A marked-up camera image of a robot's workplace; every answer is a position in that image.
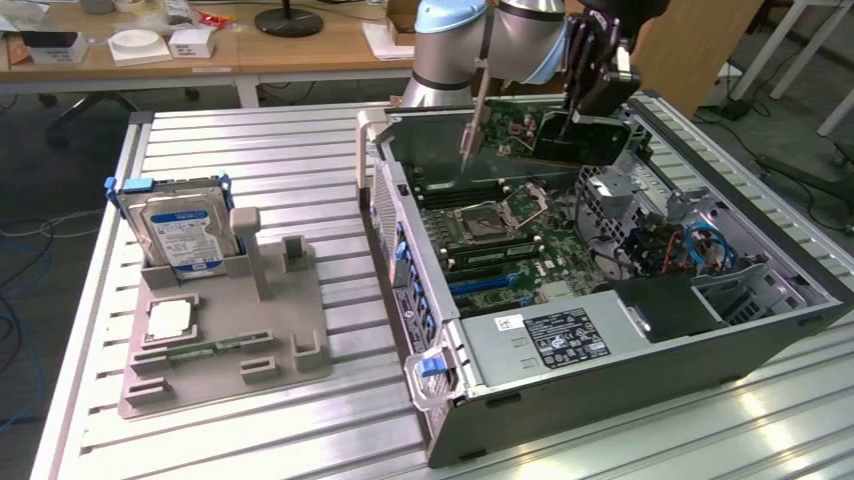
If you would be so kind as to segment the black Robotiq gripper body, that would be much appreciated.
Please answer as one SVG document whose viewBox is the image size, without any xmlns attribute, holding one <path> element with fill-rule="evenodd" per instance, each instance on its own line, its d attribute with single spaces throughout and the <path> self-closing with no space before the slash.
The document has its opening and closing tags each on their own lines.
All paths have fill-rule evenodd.
<svg viewBox="0 0 854 480">
<path fill-rule="evenodd" d="M 619 38 L 635 39 L 643 24 L 659 17 L 668 0 L 579 0 L 583 12 L 599 23 L 603 31 L 612 28 Z"/>
</svg>

